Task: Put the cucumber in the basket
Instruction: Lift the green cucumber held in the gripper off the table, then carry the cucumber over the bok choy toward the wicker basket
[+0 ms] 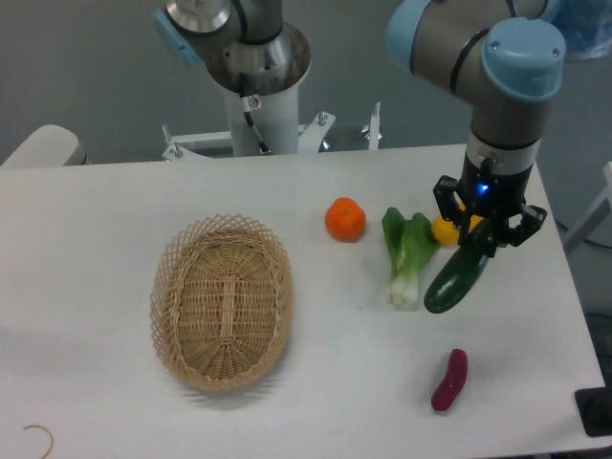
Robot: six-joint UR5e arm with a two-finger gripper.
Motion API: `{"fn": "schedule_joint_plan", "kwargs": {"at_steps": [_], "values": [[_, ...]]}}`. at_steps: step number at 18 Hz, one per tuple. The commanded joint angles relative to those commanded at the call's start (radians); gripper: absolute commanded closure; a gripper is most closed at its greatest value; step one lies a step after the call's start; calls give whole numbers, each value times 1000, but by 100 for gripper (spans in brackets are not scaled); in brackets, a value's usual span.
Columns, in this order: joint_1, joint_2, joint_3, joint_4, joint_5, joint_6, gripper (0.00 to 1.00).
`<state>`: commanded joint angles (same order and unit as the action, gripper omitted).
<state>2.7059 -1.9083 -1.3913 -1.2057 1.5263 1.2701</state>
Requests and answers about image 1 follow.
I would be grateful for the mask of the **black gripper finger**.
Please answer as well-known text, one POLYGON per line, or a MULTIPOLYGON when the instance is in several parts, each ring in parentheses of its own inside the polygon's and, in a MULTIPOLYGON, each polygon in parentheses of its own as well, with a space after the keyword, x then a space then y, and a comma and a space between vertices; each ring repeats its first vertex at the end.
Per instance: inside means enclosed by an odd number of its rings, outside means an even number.
POLYGON ((514 215, 517 216, 520 219, 514 227, 510 226, 511 216, 504 214, 493 216, 492 233, 498 248, 522 245, 542 228, 548 211, 537 206, 522 204, 520 211, 514 215))
POLYGON ((458 230, 459 239, 465 239, 470 232, 471 214, 461 209, 460 200, 455 196, 457 187, 456 179, 443 175, 434 186, 433 194, 441 217, 458 230))

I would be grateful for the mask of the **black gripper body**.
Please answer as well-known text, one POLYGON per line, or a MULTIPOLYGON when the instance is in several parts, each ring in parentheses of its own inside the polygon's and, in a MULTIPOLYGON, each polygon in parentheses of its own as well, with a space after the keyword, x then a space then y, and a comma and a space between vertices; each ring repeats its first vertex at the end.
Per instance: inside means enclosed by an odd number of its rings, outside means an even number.
POLYGON ((456 193, 471 215, 493 218, 514 215, 526 204, 525 191, 533 167, 515 174, 496 174, 491 159, 474 163, 465 156, 456 193))

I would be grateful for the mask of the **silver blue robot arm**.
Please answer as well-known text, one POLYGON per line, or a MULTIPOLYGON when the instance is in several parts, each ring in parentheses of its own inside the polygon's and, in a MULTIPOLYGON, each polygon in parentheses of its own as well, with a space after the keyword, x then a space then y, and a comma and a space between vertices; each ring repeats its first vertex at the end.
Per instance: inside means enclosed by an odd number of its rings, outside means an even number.
MULTIPOLYGON (((524 193, 565 59, 548 9, 545 1, 404 1, 386 29, 393 62, 472 108, 461 177, 442 177, 433 192, 461 243, 473 216, 490 222, 489 252, 521 245, 546 218, 524 193)), ((311 52, 281 2, 168 1, 153 23, 183 64, 204 65, 223 91, 235 155, 318 151, 330 117, 298 127, 311 52)))

